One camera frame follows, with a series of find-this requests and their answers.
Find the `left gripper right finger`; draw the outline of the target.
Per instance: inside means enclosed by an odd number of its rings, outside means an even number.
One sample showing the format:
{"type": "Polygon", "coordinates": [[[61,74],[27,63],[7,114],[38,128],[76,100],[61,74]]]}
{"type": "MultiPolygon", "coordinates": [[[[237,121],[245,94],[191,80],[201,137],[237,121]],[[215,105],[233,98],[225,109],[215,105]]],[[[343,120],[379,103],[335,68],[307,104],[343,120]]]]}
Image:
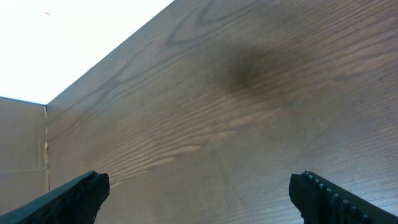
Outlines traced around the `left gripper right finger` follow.
{"type": "Polygon", "coordinates": [[[304,223],[397,224],[397,216],[310,171],[290,176],[289,197],[304,223]]]}

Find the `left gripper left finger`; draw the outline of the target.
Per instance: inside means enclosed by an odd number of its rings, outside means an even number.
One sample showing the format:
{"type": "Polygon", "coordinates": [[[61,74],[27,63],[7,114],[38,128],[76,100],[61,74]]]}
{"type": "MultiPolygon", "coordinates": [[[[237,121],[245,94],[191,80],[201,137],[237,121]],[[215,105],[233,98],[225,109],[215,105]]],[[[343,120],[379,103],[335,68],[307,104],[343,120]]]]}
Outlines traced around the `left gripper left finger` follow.
{"type": "Polygon", "coordinates": [[[110,191],[109,175],[89,171],[7,214],[1,223],[53,224],[95,222],[110,191]]]}

